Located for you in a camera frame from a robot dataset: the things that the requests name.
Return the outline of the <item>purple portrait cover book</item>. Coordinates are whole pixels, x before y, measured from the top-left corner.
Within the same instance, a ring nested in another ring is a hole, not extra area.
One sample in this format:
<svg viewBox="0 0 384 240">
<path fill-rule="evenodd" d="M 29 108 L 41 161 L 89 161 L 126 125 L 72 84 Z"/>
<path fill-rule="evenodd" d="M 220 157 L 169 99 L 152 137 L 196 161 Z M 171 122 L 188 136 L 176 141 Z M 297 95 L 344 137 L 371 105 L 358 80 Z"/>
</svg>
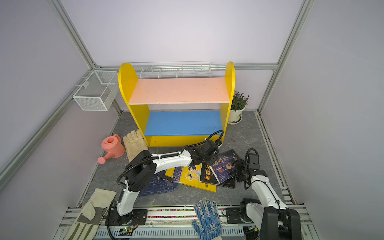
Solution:
<svg viewBox="0 0 384 240">
<path fill-rule="evenodd" d="M 234 150 L 229 150 L 218 155 L 216 161 L 210 166 L 210 169 L 219 184 L 230 180 L 235 175 L 235 163 L 239 159 L 240 157 Z"/>
</svg>

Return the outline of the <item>black book yellow title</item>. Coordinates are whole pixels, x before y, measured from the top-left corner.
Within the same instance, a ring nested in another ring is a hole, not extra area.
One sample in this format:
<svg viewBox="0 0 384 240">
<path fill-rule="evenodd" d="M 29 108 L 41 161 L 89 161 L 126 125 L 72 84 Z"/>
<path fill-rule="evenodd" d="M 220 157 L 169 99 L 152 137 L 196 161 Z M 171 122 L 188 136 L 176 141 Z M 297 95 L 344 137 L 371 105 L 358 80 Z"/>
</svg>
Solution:
<svg viewBox="0 0 384 240">
<path fill-rule="evenodd" d="M 205 163 L 202 163 L 199 181 L 201 183 L 221 186 L 229 189 L 236 188 L 235 177 L 231 177 L 230 179 L 224 181 L 223 183 L 219 183 L 214 173 L 211 171 L 210 167 Z"/>
</svg>

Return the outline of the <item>yellow cartoon boy book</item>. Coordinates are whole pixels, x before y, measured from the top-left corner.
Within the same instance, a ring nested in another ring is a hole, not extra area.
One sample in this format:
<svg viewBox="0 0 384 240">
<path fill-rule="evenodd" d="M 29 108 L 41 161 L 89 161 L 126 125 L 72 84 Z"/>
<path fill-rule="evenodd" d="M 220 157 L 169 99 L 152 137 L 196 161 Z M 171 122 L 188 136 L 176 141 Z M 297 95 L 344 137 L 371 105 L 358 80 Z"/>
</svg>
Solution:
<svg viewBox="0 0 384 240">
<path fill-rule="evenodd" d="M 215 193 L 217 190 L 215 185 L 200 182 L 201 169 L 201 164 L 196 166 L 183 167 L 180 177 L 180 184 Z"/>
</svg>

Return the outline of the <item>purple book orange calligraphy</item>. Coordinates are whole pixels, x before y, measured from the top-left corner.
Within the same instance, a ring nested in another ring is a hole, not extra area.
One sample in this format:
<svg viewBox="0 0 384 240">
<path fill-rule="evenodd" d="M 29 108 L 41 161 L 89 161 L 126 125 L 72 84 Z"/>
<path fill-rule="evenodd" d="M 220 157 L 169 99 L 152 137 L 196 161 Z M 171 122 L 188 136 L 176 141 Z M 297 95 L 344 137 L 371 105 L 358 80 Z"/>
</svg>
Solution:
<svg viewBox="0 0 384 240">
<path fill-rule="evenodd" d="M 179 181 L 182 175 L 182 171 L 183 171 L 183 167 L 176 167 L 173 172 L 172 178 Z"/>
</svg>

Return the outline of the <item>yellow blue-figure cartoon book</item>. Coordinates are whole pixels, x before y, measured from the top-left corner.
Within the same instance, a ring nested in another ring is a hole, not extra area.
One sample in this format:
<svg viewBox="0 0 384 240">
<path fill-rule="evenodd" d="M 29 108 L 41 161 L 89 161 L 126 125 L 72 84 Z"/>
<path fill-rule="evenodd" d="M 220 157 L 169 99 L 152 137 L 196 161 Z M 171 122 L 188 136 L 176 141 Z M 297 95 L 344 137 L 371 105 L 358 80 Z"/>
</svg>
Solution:
<svg viewBox="0 0 384 240">
<path fill-rule="evenodd" d="M 166 170 L 165 176 L 169 178 L 173 178 L 175 168 Z"/>
</svg>

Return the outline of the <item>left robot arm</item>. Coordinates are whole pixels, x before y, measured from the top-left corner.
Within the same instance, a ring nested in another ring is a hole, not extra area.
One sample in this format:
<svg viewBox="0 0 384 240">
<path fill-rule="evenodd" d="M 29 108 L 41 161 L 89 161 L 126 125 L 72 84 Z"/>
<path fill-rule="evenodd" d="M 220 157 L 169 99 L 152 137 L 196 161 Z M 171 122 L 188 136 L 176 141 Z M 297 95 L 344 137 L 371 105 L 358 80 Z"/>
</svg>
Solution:
<svg viewBox="0 0 384 240">
<path fill-rule="evenodd" d="M 187 145 L 181 151 L 166 154 L 151 154 L 144 150 L 126 167 L 116 180 L 122 186 L 117 202 L 112 202 L 106 225 L 126 226 L 134 221 L 134 203 L 140 193 L 149 186 L 153 175 L 177 167 L 197 166 L 206 163 L 211 166 L 217 159 L 221 139 Z"/>
</svg>

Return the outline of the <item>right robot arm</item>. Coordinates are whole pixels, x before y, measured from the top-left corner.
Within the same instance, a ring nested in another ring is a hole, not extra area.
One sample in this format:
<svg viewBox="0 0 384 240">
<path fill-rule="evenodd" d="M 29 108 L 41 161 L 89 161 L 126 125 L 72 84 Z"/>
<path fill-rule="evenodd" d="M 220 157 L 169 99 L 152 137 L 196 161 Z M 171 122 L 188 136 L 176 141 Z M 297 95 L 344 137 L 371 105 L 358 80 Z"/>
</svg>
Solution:
<svg viewBox="0 0 384 240">
<path fill-rule="evenodd" d="M 258 229 L 257 240 L 278 240 L 279 233 L 285 232 L 291 240 L 301 240 L 301 219 L 297 210 L 289 208 L 279 198 L 270 184 L 268 175 L 257 163 L 235 163 L 236 180 L 243 182 L 245 189 L 252 189 L 258 196 L 253 201 L 244 199 L 241 215 Z"/>
</svg>

